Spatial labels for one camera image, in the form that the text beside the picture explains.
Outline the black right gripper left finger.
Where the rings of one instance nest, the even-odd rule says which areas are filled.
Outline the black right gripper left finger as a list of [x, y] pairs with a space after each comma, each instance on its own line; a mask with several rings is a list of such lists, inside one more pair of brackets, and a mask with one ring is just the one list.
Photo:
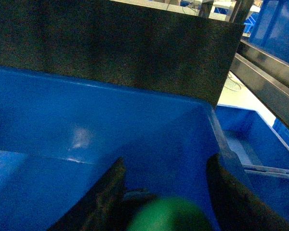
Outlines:
[[50, 231], [105, 231], [112, 210], [125, 193], [126, 168], [118, 158], [86, 194], [58, 221]]

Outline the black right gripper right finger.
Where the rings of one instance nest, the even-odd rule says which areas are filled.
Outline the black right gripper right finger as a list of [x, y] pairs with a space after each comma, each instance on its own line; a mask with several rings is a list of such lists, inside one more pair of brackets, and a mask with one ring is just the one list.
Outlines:
[[289, 222], [241, 183], [215, 154], [207, 160], [211, 204], [223, 231], [289, 231]]

